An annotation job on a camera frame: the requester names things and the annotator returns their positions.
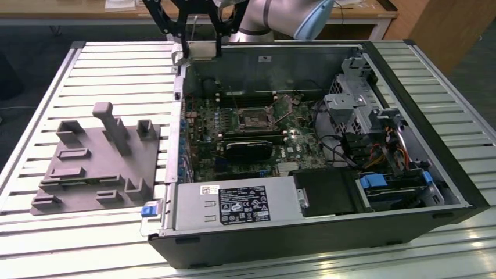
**wooden table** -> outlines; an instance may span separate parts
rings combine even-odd
[[[163,1],[164,9],[172,18],[178,18],[178,8],[171,1]],[[391,12],[378,3],[366,0],[358,5],[348,5],[352,9],[334,9],[327,24],[366,24],[374,25],[370,38],[383,38],[391,20],[398,12]],[[224,17],[231,11],[224,10]],[[198,24],[211,23],[207,17],[200,17]],[[106,12],[104,0],[2,0],[0,25],[114,25],[114,24],[155,24],[148,10],[138,6],[128,12]]]

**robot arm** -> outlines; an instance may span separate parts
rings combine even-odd
[[[186,37],[188,16],[192,14],[208,15],[214,28],[216,29],[216,52],[218,56],[220,56],[222,37],[231,36],[232,33],[238,32],[248,2],[244,0],[172,0],[172,3],[179,8],[178,21],[174,21],[167,15],[162,7],[162,0],[144,0],[144,4],[159,26],[160,32],[166,35],[172,34],[175,38],[180,39],[183,55],[188,58],[190,48]],[[227,20],[223,20],[219,7],[232,4],[235,4],[235,8],[231,16]]]
[[[154,21],[163,34],[180,39],[183,55],[190,56],[186,37],[188,15],[211,17],[216,30],[216,52],[222,54],[222,37],[231,41],[274,41],[272,30],[298,40],[314,40],[324,28],[334,0],[171,0],[179,8],[172,21],[162,7],[162,0],[144,0]],[[220,8],[234,5],[231,16],[222,19]]]

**motherboard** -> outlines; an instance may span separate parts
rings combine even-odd
[[[287,176],[294,170],[326,167],[314,132],[315,104],[298,93],[188,96],[194,180]]]

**wooden cabinet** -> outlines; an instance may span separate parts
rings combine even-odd
[[[384,39],[415,40],[450,74],[496,17],[496,0],[391,0],[399,9]]]

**power supply label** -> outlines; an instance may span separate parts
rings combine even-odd
[[[271,221],[266,186],[219,189],[219,210],[223,225]]]

